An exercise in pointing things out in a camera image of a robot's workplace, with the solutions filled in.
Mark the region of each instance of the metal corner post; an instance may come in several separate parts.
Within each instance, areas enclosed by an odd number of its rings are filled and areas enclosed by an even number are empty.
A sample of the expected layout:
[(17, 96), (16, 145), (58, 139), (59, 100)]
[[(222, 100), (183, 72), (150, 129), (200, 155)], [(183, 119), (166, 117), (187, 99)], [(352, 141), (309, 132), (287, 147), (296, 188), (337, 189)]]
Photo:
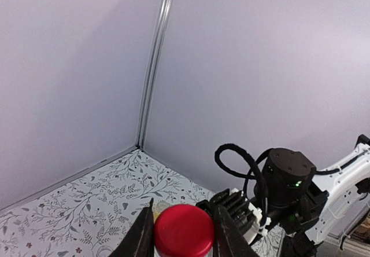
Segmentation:
[(172, 0), (162, 0), (161, 9), (158, 15), (154, 40), (151, 47), (149, 64), (146, 72), (143, 97), (141, 101), (138, 134), (136, 136), (136, 146), (140, 149), (144, 147), (145, 135), (149, 119), (150, 103), (153, 96), (154, 80), (156, 78), (158, 62), (160, 59), (161, 48), (164, 34), (167, 27), (169, 11)]

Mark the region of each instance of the floral tablecloth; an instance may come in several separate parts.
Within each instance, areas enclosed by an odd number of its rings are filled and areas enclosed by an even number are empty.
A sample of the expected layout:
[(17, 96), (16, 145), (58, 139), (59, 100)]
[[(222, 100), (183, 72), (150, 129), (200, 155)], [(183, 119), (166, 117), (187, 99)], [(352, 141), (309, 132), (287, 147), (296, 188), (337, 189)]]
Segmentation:
[[(0, 256), (106, 257), (152, 197), (156, 210), (195, 204), (212, 194), (135, 150), (0, 214)], [(275, 257), (281, 236), (277, 227), (253, 248), (260, 256)]]

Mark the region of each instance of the leaf pattern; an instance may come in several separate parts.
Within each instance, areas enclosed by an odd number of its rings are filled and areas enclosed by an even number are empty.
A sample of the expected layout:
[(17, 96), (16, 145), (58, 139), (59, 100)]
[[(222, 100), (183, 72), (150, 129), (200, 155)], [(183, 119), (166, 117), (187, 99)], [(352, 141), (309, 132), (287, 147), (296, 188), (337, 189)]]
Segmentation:
[[(154, 198), (154, 211), (195, 204), (212, 192), (135, 150), (28, 204), (0, 213), (0, 256), (108, 256), (139, 211)], [(276, 227), (253, 246), (275, 257)]]

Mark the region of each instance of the red round object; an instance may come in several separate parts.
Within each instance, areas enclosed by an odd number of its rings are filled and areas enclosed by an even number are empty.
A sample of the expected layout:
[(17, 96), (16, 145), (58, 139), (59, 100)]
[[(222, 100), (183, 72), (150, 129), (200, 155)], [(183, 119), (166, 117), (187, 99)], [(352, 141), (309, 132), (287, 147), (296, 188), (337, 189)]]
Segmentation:
[(162, 257), (203, 257), (212, 248), (213, 239), (211, 218), (192, 205), (167, 208), (154, 225), (154, 242)]

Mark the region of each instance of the white wall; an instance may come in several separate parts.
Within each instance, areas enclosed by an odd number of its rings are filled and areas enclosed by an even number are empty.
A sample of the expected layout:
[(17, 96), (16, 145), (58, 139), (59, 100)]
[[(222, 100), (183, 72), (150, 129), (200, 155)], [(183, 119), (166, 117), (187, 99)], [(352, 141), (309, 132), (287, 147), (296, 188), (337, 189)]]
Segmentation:
[(134, 145), (161, 0), (0, 0), (0, 209)]
[(174, 0), (145, 149), (213, 190), (242, 186), (214, 163), (227, 142), (339, 160), (370, 134), (369, 13), (370, 0)]

